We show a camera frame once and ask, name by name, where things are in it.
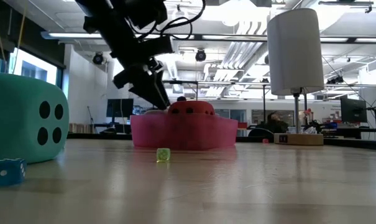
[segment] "blue die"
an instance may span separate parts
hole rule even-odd
[[[26,161],[23,159],[0,160],[0,186],[20,184],[25,179]]]

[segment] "person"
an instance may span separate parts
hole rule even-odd
[[[279,115],[275,111],[268,115],[266,129],[273,133],[286,133],[288,130],[288,124],[281,121]]]
[[[179,102],[179,101],[186,101],[186,97],[184,97],[184,96],[178,97],[177,102]]]

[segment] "ceiling light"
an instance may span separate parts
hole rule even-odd
[[[266,42],[266,35],[203,35],[203,40],[233,40]]]
[[[162,62],[183,60],[183,57],[180,54],[161,54],[161,55],[155,56],[155,58]]]
[[[236,84],[239,84],[239,85],[260,85],[260,86],[267,85],[267,86],[270,86],[270,83],[259,83],[259,82],[239,82],[239,83],[236,83]]]
[[[324,6],[368,6],[374,4],[374,1],[319,1],[319,5]]]
[[[347,42],[348,38],[321,37],[320,41],[322,43],[327,43],[327,42]]]
[[[235,99],[240,99],[239,98],[239,96],[224,96],[224,97],[226,97],[226,98],[235,98]]]
[[[52,33],[52,32],[42,32],[44,38],[49,37],[48,39],[102,39],[101,34],[87,34],[87,33]],[[186,38],[185,34],[174,34],[177,38]],[[149,34],[145,39],[154,39],[160,37],[160,34]]]
[[[101,34],[84,34],[84,33],[48,33],[54,38],[76,38],[76,39],[102,39]]]
[[[177,97],[169,97],[171,100],[176,100]],[[217,98],[217,97],[199,97],[198,100],[238,100],[238,99],[231,99],[231,98]]]
[[[230,85],[231,82],[198,82],[199,84]]]
[[[358,38],[356,39],[357,43],[362,43],[362,42],[371,42],[371,43],[374,43],[376,42],[376,38]]]

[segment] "white wall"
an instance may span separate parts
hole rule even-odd
[[[70,123],[90,124],[87,106],[95,123],[106,122],[108,75],[70,44],[65,47],[65,65],[63,92],[68,98]]]
[[[117,60],[111,60],[108,63],[108,85],[106,87],[106,98],[107,99],[122,99],[129,97],[129,85],[125,85],[122,89],[117,89],[113,84],[113,77],[115,77],[119,72],[123,71],[123,67]]]

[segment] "teal foam die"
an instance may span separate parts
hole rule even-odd
[[[65,145],[69,107],[59,87],[0,73],[0,159],[53,159]]]

